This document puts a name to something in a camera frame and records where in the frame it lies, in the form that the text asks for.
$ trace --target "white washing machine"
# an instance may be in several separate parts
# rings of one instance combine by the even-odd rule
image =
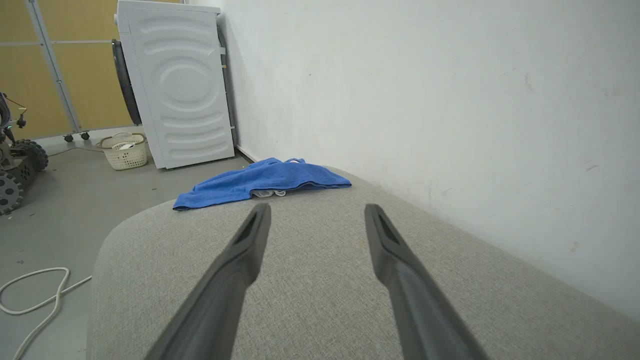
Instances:
[[[156,167],[233,157],[216,29],[220,9],[119,0],[117,11],[118,78],[132,120],[144,125]]]

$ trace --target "wall stain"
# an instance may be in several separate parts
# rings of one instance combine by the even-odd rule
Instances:
[[[620,96],[620,89],[617,86],[614,86],[613,89],[611,89],[611,92],[606,88],[603,88],[602,90],[604,91],[604,95],[607,98],[609,96]]]
[[[447,192],[448,192],[449,190],[453,190],[453,188],[448,188],[448,189],[446,189],[445,191],[441,192],[440,194],[441,194],[442,196],[444,196],[444,197],[447,197]]]
[[[527,72],[524,76],[524,85],[532,94],[534,93],[533,86],[531,86],[531,76],[529,75],[529,72]]]

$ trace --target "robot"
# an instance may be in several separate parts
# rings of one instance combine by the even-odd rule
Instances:
[[[20,207],[24,188],[49,164],[47,152],[31,140],[16,140],[11,128],[23,128],[25,107],[18,120],[11,120],[6,94],[0,93],[0,215],[9,214]]]

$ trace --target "white wall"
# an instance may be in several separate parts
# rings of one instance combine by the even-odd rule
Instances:
[[[640,320],[640,2],[203,2],[249,153],[347,170]]]
[[[224,2],[225,0],[184,0],[185,4],[214,6],[216,8],[219,8]]]

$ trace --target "concrete floor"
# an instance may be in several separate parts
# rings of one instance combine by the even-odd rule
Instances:
[[[114,132],[107,130],[104,136]],[[67,144],[61,137],[38,142],[49,153],[71,147],[95,149],[93,144],[102,135],[91,135],[86,142]],[[22,207],[0,216],[0,285],[55,266],[69,268],[68,285],[74,284],[91,275],[102,241],[121,221],[175,199],[200,181],[247,164],[238,156],[158,170],[149,157],[144,167],[119,172],[111,169],[100,152],[71,150],[53,156],[49,167],[27,189]],[[2,302],[12,310],[31,307],[55,294],[63,274],[49,272],[13,284],[3,292]],[[60,313],[40,332],[23,359],[85,358],[90,286],[91,282],[63,297]],[[0,311],[0,359],[11,359],[24,337],[52,309],[53,303],[20,316]]]

